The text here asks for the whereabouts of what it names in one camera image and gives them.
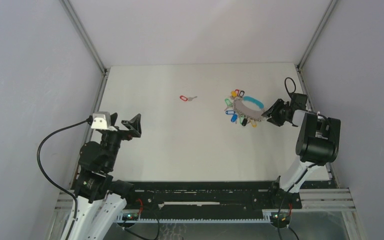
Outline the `key with red tag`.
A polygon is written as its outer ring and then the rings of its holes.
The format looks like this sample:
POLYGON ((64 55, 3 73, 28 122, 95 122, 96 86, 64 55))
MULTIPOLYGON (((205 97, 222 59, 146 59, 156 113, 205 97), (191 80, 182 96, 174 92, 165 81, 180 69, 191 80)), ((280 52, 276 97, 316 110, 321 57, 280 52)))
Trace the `key with red tag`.
POLYGON ((180 95, 179 98, 184 101, 184 102, 191 102, 193 101, 194 99, 197 98, 197 96, 192 96, 192 97, 186 97, 184 95, 180 95))

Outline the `metal key organizer ring plate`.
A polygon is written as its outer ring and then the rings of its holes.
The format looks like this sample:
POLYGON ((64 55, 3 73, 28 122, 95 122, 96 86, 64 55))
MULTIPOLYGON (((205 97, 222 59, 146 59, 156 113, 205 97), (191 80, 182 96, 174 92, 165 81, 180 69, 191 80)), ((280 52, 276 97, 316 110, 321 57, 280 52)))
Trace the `metal key organizer ring plate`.
POLYGON ((230 121, 243 127, 256 128, 259 122, 264 120, 264 104, 258 99, 245 94, 242 89, 233 90, 224 99, 226 108, 224 112, 230 117, 230 121))

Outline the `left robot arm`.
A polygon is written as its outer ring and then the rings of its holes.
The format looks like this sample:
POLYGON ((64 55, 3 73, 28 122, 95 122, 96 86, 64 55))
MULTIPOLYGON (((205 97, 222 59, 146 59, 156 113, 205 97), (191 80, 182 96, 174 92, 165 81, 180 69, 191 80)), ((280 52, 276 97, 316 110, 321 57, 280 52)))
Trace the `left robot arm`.
POLYGON ((117 113, 98 111, 86 119, 90 128, 101 134, 101 139, 89 141, 80 148, 80 173, 62 240, 102 240, 116 216, 136 203, 133 184, 115 180, 110 173, 114 170, 121 143, 141 137, 142 116, 138 113, 130 120, 122 120, 125 130, 115 125, 117 118, 117 113))

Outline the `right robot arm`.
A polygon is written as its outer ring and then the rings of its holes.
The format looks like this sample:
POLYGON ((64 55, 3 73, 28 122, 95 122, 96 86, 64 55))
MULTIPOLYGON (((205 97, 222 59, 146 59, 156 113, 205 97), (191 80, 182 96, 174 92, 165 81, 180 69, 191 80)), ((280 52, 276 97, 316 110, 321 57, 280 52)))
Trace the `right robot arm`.
POLYGON ((275 126, 289 122, 300 128, 295 145, 297 159, 279 176, 276 190, 269 194, 269 203, 275 208, 287 204, 289 195, 297 194, 314 170, 334 162, 340 148, 341 120, 308 110, 306 94, 291 93, 289 97, 289 101, 279 98, 262 114, 275 126))

